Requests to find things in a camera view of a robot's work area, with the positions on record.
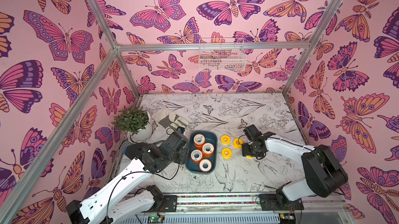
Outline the yellow sealing tape roll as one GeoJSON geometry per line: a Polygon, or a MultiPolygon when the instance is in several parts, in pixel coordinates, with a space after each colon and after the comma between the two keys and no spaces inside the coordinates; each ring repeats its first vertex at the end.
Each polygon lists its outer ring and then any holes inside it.
{"type": "Polygon", "coordinates": [[[242,146],[243,146],[243,144],[244,144],[244,142],[243,142],[240,138],[236,138],[236,139],[233,141],[233,147],[234,147],[235,149],[241,149],[242,146]]]}
{"type": "Polygon", "coordinates": [[[230,144],[230,142],[231,142],[231,138],[230,138],[230,136],[228,136],[228,135],[223,135],[223,136],[221,136],[220,141],[221,141],[221,143],[222,143],[224,146],[228,146],[228,145],[230,144]]]}

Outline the orange sealing tape roll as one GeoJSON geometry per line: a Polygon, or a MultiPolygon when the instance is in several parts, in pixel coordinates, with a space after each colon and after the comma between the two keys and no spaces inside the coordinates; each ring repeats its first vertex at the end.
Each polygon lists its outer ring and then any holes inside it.
{"type": "Polygon", "coordinates": [[[193,150],[193,151],[191,152],[190,158],[191,158],[192,162],[194,162],[194,163],[199,163],[199,162],[201,162],[202,159],[203,159],[203,153],[202,153],[201,150],[195,149],[195,150],[193,150]]]}
{"type": "Polygon", "coordinates": [[[224,148],[221,151],[221,156],[225,159],[225,160],[229,160],[232,157],[232,151],[229,148],[224,148]]]}
{"type": "Polygon", "coordinates": [[[211,157],[215,152],[215,147],[211,143],[205,143],[202,147],[202,153],[204,157],[211,157]]]}
{"type": "Polygon", "coordinates": [[[208,173],[212,170],[213,165],[209,159],[202,159],[199,163],[199,169],[203,173],[208,173]]]}
{"type": "Polygon", "coordinates": [[[193,142],[196,148],[201,149],[206,143],[206,138],[203,134],[196,134],[193,138],[193,142]]]}

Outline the teal plastic storage tray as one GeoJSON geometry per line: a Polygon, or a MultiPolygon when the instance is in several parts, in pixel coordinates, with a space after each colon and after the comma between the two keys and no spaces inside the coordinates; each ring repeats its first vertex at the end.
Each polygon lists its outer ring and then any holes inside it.
{"type": "Polygon", "coordinates": [[[196,130],[188,144],[186,168],[191,173],[210,174],[217,162],[217,136],[208,131],[196,130]]]}

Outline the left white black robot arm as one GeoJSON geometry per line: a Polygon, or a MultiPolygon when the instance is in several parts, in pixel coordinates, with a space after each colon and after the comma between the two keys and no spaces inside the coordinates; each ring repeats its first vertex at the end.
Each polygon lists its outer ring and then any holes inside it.
{"type": "Polygon", "coordinates": [[[126,146],[124,155],[131,160],[130,164],[89,198],[70,202],[66,211],[71,223],[116,224],[160,204],[164,196],[156,186],[130,199],[125,197],[151,175],[159,175],[170,163],[184,164],[188,142],[184,134],[175,131],[166,140],[126,146]]]}

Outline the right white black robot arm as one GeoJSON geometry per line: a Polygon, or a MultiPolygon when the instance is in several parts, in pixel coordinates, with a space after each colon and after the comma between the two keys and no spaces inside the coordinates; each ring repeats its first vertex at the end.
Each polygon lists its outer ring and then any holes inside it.
{"type": "Polygon", "coordinates": [[[273,132],[263,134],[254,125],[243,132],[248,142],[242,144],[242,156],[262,160],[272,152],[302,165],[304,178],[276,189],[276,199],[281,206],[307,197],[326,198],[348,182],[348,174],[325,145],[303,145],[282,139],[273,132]]]}

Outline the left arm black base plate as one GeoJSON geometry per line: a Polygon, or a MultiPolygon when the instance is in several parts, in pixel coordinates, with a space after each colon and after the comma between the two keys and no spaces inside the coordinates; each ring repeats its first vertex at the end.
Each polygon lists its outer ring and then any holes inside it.
{"type": "Polygon", "coordinates": [[[177,195],[163,196],[154,202],[152,209],[157,213],[175,212],[177,209],[177,200],[177,195]]]}

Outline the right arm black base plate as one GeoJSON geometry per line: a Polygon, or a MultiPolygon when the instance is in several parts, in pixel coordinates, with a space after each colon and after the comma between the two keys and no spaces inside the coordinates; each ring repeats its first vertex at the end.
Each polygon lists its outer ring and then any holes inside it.
{"type": "Polygon", "coordinates": [[[288,211],[304,210],[301,200],[290,201],[282,194],[266,193],[259,195],[260,205],[263,211],[288,211]]]}

